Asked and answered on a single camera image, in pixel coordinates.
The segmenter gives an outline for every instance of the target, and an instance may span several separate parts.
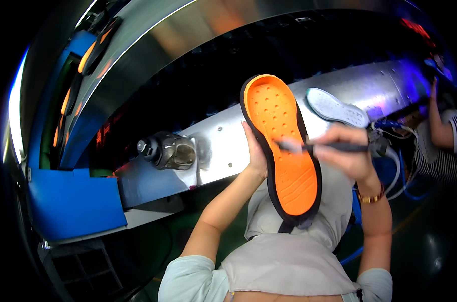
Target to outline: worker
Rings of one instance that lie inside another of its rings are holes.
[[[282,219],[268,195],[267,160],[249,125],[242,125],[250,163],[204,209],[180,257],[167,266],[159,301],[391,301],[392,214],[371,156],[321,146],[329,142],[367,145],[366,130],[336,123],[312,140],[322,172],[319,211],[308,229],[294,227],[291,233],[278,233]],[[362,199],[364,231],[356,283],[332,254],[351,216],[354,180]],[[220,235],[248,199],[248,242],[215,269]]]
[[[446,183],[457,182],[457,110],[440,115],[437,104],[437,78],[433,79],[428,119],[417,128],[418,172]]]

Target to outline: gold wristwatch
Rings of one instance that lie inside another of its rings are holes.
[[[381,183],[381,193],[379,193],[377,196],[361,196],[361,193],[359,192],[359,189],[357,189],[357,198],[359,199],[360,202],[362,203],[375,203],[378,202],[383,196],[384,196],[384,185]]]

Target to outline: woman's right hand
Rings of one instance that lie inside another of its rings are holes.
[[[367,146],[366,129],[353,129],[341,123],[333,123],[322,136],[312,139],[310,143],[315,145],[314,154],[319,160],[339,168],[347,177],[355,179],[358,183],[364,183],[376,175],[369,152],[341,152],[322,145],[330,142],[349,142]]]

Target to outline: orange shoe sole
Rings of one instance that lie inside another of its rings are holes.
[[[242,112],[268,162],[268,192],[275,209],[291,226],[313,218],[321,200],[321,168],[313,154],[280,151],[284,137],[304,144],[306,127],[290,88],[278,77],[257,75],[240,92]]]

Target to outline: shoe on conveyor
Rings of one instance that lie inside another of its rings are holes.
[[[307,102],[317,115],[324,119],[342,122],[356,128],[366,128],[369,125],[369,116],[364,110],[341,102],[325,90],[307,89]]]

